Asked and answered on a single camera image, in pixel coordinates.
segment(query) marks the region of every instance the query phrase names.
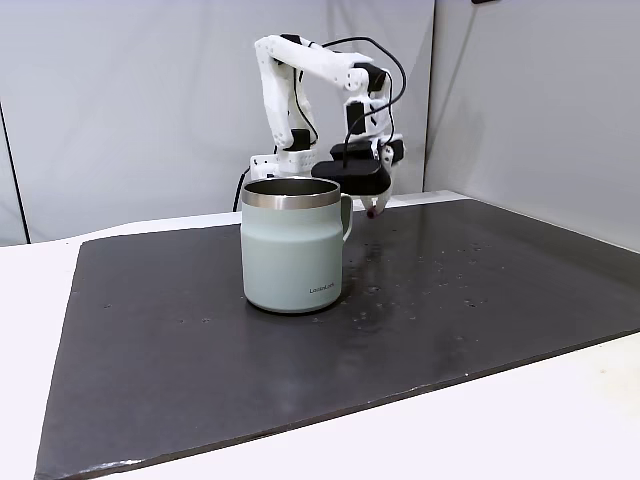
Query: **black mat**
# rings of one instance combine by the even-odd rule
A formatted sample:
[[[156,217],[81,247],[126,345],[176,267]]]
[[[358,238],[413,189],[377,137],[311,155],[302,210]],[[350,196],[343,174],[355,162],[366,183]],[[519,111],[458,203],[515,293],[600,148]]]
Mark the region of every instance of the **black mat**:
[[[640,327],[639,255],[475,201],[356,214],[344,266],[336,305],[282,317],[242,296],[238,226],[84,244],[36,479],[233,445]]]

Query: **stainless steel rim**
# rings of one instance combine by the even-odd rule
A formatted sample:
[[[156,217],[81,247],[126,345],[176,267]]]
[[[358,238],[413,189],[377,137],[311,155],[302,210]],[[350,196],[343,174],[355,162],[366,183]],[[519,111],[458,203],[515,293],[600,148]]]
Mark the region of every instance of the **stainless steel rim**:
[[[272,210],[301,210],[340,201],[340,185],[323,178],[263,178],[247,183],[242,203]]]

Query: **black cable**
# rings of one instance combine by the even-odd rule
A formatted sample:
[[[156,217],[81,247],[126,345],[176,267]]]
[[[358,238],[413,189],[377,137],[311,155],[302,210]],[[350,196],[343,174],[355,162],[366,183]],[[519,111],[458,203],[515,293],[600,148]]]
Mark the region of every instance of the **black cable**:
[[[297,70],[294,68],[293,69],[293,96],[296,100],[296,106],[298,107],[298,112],[300,112],[300,115],[302,116],[302,118],[304,119],[305,122],[307,122],[307,125],[309,125],[309,128],[311,128],[311,130],[313,130],[313,134],[315,135],[316,139],[311,142],[311,145],[315,145],[316,143],[318,143],[318,132],[316,131],[315,127],[311,124],[311,122],[309,121],[309,119],[307,118],[307,116],[304,114],[304,112],[302,111],[302,108],[300,108],[300,103],[298,102],[298,72]]]
[[[382,107],[379,107],[379,108],[376,108],[374,110],[371,110],[370,112],[366,112],[363,115],[360,115],[360,117],[358,117],[358,119],[355,122],[353,122],[353,124],[349,128],[349,131],[347,132],[347,136],[344,139],[344,149],[343,149],[343,152],[342,152],[342,165],[344,167],[347,166],[347,161],[348,161],[347,160],[347,145],[349,144],[349,138],[351,137],[351,134],[353,133],[353,130],[355,129],[356,125],[358,125],[358,123],[360,121],[364,120],[369,115],[373,115],[374,113],[381,112],[385,108],[390,108],[391,105],[393,105],[398,100],[400,100],[402,95],[404,95],[405,90],[407,89],[407,74],[405,73],[404,68],[402,68],[402,64],[398,61],[398,59],[396,57],[394,57],[391,54],[391,52],[389,52],[389,50],[384,48],[382,45],[380,45],[374,39],[369,38],[369,37],[348,37],[348,38],[341,38],[339,40],[334,40],[332,42],[324,43],[322,46],[324,48],[327,48],[327,47],[331,47],[333,45],[338,45],[340,43],[348,43],[348,42],[356,42],[356,41],[363,41],[363,42],[371,43],[372,45],[377,47],[381,52],[383,52],[387,57],[389,57],[393,61],[393,63],[396,64],[396,66],[398,67],[398,70],[400,70],[400,74],[402,75],[402,88],[400,89],[400,93],[398,93],[398,95],[395,98],[389,99],[389,102],[387,104],[383,105]]]
[[[29,227],[27,226],[27,216],[24,213],[24,206],[22,205],[22,195],[20,195],[20,187],[18,186],[18,175],[16,174],[16,166],[13,163],[13,155],[11,154],[11,145],[9,145],[9,135],[7,134],[7,124],[4,121],[4,112],[2,111],[1,103],[0,103],[0,120],[2,121],[2,130],[4,131],[4,139],[7,144],[7,155],[9,156],[11,173],[13,174],[13,184],[16,189],[16,197],[18,199],[18,208],[20,209],[20,218],[22,219],[22,228],[24,229],[24,238],[29,244],[31,243],[31,237],[29,236]]]
[[[244,183],[244,177],[247,175],[247,173],[249,173],[249,170],[251,170],[251,167],[248,167],[244,172],[242,172],[242,175],[240,175],[240,180],[238,180],[238,188],[236,188],[236,199],[233,201],[233,211],[234,212],[238,211],[238,199],[240,198],[240,190],[242,190],[242,184]]]
[[[389,98],[393,98],[393,78],[391,78],[391,74],[387,72],[387,77],[389,77]],[[389,142],[393,139],[393,134],[396,133],[396,125],[393,123],[393,112],[391,111],[391,105],[389,105],[389,118],[391,119],[391,136],[389,140],[387,140],[383,147],[389,145]]]

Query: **white table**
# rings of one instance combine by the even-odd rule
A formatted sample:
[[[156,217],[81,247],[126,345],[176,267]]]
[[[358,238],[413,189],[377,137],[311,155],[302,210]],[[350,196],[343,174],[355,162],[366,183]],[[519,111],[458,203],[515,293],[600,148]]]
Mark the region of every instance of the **white table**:
[[[455,201],[435,192],[390,207]],[[131,233],[229,225],[240,213],[139,222],[0,248],[3,479],[33,478],[78,250]],[[168,479],[637,479],[640,334],[335,420],[119,474]]]

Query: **mug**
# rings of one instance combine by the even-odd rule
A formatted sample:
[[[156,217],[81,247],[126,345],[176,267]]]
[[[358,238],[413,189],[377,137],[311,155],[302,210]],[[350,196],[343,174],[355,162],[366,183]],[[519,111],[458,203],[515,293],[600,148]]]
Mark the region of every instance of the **mug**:
[[[353,201],[320,178],[266,178],[242,190],[242,274],[247,300],[278,313],[335,302]]]

